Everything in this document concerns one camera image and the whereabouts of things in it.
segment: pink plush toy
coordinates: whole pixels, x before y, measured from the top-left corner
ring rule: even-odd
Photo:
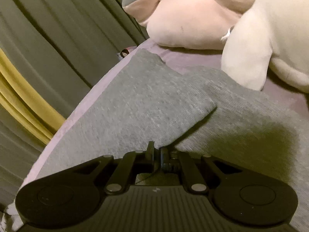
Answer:
[[[122,6],[159,45],[221,50],[222,37],[254,1],[123,0]]]
[[[309,0],[256,0],[228,37],[221,68],[237,83],[261,90],[268,67],[309,93]]]

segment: green curtain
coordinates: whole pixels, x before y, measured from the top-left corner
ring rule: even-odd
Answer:
[[[49,143],[65,120],[22,77],[1,49],[0,104],[44,144]]]
[[[121,0],[0,0],[0,48],[28,83],[67,118],[118,62],[147,39]]]

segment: yellow trim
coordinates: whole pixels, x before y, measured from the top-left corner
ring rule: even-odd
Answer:
[[[34,136],[47,144],[53,134],[28,108],[48,124],[54,132],[60,128],[65,118],[32,88],[1,49],[0,73],[2,74],[2,76],[0,75],[0,104]]]

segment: curtain fold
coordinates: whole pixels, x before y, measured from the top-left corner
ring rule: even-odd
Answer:
[[[0,0],[0,210],[117,53],[148,38],[121,1]]]
[[[0,0],[0,47],[67,118],[117,62],[148,38],[121,0]]]
[[[1,49],[0,104],[44,144],[65,120],[20,75]]]

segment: plush toy paw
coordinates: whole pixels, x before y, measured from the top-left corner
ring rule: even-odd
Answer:
[[[221,68],[239,84],[261,90],[268,66],[309,93],[309,0],[256,0],[225,44]]]

